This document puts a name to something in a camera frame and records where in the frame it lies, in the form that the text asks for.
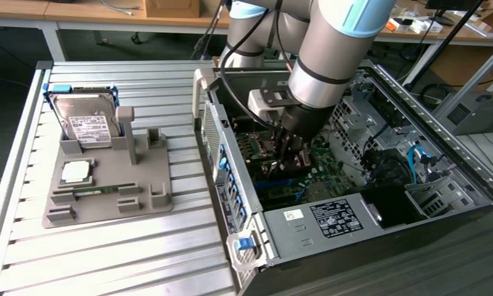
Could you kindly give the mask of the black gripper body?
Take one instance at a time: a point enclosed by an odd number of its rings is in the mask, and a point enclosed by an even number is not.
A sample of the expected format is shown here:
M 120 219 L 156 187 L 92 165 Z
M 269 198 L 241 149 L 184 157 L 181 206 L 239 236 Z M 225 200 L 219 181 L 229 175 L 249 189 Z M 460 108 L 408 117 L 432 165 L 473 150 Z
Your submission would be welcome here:
M 320 133 L 332 112 L 333 106 L 323 109 L 304 104 L 288 106 L 284 108 L 281 126 L 303 143 L 309 143 Z

